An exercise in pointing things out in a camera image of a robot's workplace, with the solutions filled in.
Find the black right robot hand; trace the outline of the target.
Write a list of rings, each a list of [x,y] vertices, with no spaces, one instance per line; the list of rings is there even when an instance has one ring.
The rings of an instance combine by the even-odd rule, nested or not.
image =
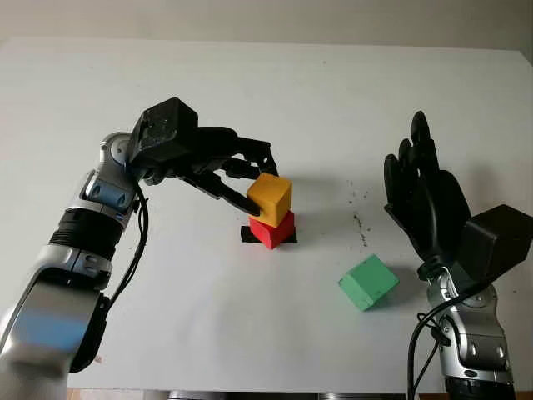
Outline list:
[[[398,154],[385,157],[384,183],[385,210],[421,258],[419,276],[451,264],[471,212],[454,175],[439,165],[422,111],[412,118],[411,136],[401,141]]]

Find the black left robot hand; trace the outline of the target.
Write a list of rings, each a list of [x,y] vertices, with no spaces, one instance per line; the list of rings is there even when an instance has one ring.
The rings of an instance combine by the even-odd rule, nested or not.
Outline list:
[[[260,214],[260,207],[228,187],[217,171],[222,170],[230,178],[251,180],[261,173],[278,174],[269,142],[240,137],[229,127],[144,127],[130,149],[129,162],[143,170],[149,185],[178,178],[252,216]]]

